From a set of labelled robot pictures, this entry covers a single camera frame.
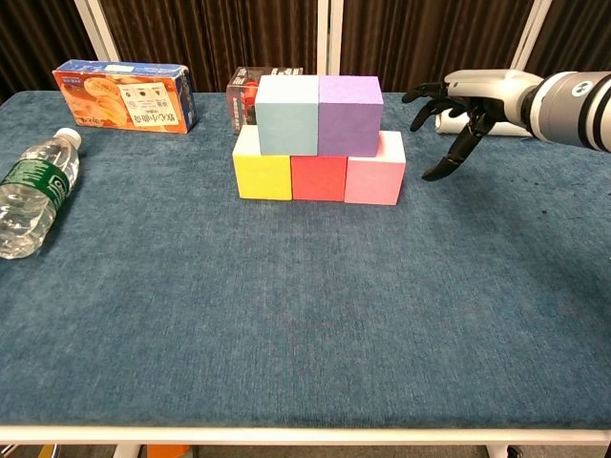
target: water bottle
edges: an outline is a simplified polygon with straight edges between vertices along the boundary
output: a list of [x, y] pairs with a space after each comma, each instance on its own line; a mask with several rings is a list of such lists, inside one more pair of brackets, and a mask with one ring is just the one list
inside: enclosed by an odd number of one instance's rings
[[0, 181], [0, 258], [25, 258], [42, 245], [76, 181], [80, 141], [78, 132], [59, 129]]

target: light blue block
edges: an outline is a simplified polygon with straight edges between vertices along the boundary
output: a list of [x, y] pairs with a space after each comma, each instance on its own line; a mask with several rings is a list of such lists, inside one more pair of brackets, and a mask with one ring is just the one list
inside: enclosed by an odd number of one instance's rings
[[316, 156], [318, 150], [316, 75], [264, 75], [255, 110], [262, 155]]

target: foam block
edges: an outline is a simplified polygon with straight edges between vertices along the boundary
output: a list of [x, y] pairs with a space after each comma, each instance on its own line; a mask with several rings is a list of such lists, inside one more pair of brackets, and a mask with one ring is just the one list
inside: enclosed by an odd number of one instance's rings
[[263, 156], [258, 126], [242, 126], [233, 165], [241, 198], [291, 200], [290, 157]]
[[406, 169], [400, 132], [379, 134], [375, 157], [349, 157], [346, 172], [347, 203], [395, 205]]
[[292, 157], [293, 198], [343, 201], [347, 163], [346, 157]]
[[321, 76], [318, 156], [373, 157], [384, 101], [377, 76]]
[[316, 75], [264, 75], [255, 111], [262, 155], [316, 156], [318, 148]]

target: cardboard box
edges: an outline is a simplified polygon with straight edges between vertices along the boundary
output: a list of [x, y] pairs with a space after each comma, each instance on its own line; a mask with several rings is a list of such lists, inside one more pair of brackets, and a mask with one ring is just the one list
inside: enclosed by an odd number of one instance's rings
[[234, 134], [243, 125], [257, 124], [255, 97], [264, 74], [303, 74], [303, 68], [239, 67], [227, 84], [227, 110]]
[[69, 60], [53, 76], [79, 126], [186, 134], [197, 122], [183, 65]]

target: green bottle label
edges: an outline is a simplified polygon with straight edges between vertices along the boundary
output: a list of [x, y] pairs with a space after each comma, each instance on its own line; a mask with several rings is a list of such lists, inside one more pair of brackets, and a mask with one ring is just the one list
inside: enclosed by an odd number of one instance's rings
[[70, 182], [66, 174], [59, 167], [42, 159], [22, 159], [17, 162], [0, 181], [0, 186], [6, 184], [22, 184], [37, 189], [51, 200], [55, 212], [70, 192]]

